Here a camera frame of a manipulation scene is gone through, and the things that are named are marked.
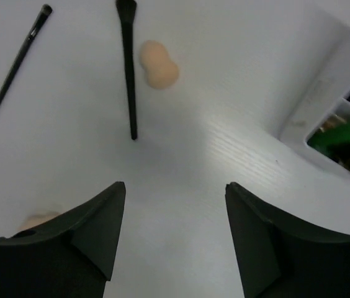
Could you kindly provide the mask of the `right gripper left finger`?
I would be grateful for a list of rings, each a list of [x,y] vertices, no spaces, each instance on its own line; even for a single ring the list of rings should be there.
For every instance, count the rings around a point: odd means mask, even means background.
[[[102,297],[114,268],[126,188],[116,182],[43,224],[0,238],[0,297]]]

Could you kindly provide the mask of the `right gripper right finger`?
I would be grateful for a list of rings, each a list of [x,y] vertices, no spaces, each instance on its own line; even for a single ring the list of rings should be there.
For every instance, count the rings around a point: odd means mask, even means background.
[[[245,297],[350,297],[350,235],[302,220],[237,183],[225,201]]]

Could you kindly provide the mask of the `black gold eyeshadow palette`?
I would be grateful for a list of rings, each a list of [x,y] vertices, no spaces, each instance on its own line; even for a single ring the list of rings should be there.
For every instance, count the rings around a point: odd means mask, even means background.
[[[319,132],[325,132],[329,129],[333,129],[339,125],[345,124],[347,120],[338,114],[331,114],[319,127]]]

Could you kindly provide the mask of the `green lipstick tube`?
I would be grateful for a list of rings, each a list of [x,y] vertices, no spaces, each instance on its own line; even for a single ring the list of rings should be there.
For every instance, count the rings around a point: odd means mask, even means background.
[[[350,143],[350,120],[324,132],[315,133],[308,145],[327,157],[332,157],[334,146]]]

